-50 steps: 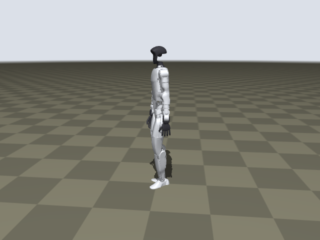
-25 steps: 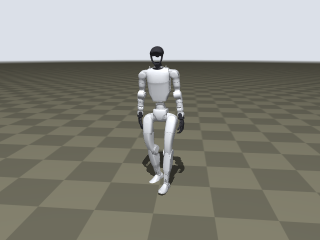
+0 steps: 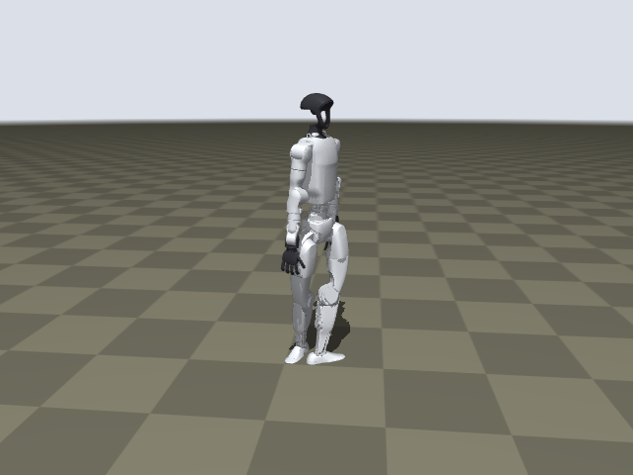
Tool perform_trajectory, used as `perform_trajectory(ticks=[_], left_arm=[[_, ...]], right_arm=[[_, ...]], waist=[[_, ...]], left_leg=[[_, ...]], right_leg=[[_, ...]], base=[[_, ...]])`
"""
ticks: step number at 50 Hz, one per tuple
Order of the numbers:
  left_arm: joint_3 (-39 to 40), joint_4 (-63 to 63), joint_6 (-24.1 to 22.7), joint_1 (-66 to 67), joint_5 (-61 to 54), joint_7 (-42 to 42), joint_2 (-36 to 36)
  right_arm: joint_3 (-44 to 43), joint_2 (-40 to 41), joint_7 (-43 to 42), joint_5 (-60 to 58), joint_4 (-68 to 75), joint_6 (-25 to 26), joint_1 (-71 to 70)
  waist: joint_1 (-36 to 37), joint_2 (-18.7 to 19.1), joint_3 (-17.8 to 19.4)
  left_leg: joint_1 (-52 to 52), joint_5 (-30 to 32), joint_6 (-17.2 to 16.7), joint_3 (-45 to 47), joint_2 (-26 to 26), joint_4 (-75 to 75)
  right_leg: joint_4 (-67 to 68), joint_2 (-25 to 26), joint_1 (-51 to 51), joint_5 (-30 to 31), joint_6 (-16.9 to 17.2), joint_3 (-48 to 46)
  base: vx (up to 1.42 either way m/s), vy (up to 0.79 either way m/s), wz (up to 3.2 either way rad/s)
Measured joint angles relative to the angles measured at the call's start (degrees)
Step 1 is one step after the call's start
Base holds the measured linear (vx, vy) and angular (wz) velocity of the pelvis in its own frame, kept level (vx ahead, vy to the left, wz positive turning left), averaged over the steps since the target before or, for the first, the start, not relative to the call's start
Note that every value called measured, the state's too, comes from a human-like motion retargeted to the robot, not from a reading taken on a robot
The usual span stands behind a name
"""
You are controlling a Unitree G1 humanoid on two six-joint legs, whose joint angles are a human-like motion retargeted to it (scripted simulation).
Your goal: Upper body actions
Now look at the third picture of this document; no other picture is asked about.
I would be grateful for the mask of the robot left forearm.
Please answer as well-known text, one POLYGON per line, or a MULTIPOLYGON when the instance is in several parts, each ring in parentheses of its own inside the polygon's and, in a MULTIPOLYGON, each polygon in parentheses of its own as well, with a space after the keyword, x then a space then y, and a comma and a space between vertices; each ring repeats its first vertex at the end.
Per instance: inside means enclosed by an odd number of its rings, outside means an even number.
POLYGON ((332 221, 335 222, 335 218, 336 216, 338 216, 338 197, 339 197, 339 189, 337 191, 335 191, 335 196, 334 199, 329 202, 326 203, 327 206, 329 206, 329 209, 327 209, 327 215, 332 217, 332 221))

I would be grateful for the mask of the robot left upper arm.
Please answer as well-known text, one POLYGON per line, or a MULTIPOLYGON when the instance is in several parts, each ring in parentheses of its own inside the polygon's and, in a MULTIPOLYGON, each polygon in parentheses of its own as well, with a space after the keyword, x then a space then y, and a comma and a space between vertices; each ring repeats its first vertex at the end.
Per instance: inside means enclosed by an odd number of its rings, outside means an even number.
MULTIPOLYGON (((334 140, 335 140, 336 145, 337 145, 337 155, 339 155, 339 152, 340 152, 340 140, 338 140, 338 139, 334 139, 334 140)), ((338 167, 338 162, 337 162, 337 167, 338 167)), ((340 186, 341 186, 341 179, 338 176, 336 176, 336 190, 335 191, 337 191, 340 188, 340 186)))

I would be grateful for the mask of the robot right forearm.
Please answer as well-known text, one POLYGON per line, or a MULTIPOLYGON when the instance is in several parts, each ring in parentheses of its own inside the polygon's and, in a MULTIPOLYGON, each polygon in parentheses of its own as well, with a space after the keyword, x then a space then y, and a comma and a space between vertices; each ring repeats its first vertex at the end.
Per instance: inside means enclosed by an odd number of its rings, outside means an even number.
POLYGON ((288 225, 286 227, 286 244, 296 245, 296 238, 301 230, 301 216, 303 208, 299 206, 301 195, 299 191, 292 190, 287 200, 288 225))

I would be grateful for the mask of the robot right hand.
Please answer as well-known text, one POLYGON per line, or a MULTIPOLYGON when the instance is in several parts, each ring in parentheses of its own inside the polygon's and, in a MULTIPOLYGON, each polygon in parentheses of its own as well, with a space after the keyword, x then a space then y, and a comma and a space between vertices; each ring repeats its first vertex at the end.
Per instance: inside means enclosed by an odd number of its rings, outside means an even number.
POLYGON ((286 244, 286 240, 285 240, 285 247, 287 247, 287 249, 284 251, 283 256, 282 256, 281 270, 282 271, 285 270, 284 266, 286 262, 286 273, 291 273, 292 275, 294 275, 295 273, 297 275, 300 274, 300 272, 298 271, 298 264, 297 264, 298 260, 301 263, 302 267, 304 269, 306 268, 299 257, 299 252, 297 251, 297 248, 299 247, 299 241, 300 241, 299 236, 297 236, 296 238, 296 245, 286 244), (290 271, 289 271, 289 264, 290 264, 290 271), (295 266, 295 273, 293 271, 293 265, 295 266))

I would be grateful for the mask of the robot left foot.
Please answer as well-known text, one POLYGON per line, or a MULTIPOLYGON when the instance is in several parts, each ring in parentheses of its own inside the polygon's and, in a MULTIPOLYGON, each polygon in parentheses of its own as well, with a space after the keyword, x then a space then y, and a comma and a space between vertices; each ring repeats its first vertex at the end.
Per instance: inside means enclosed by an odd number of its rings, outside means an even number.
MULTIPOLYGON (((320 355, 320 353, 318 354, 320 355)), ((325 362, 337 361, 345 358, 344 354, 325 351, 325 355, 318 356, 317 351, 311 352, 307 357, 307 364, 314 365, 325 362)))

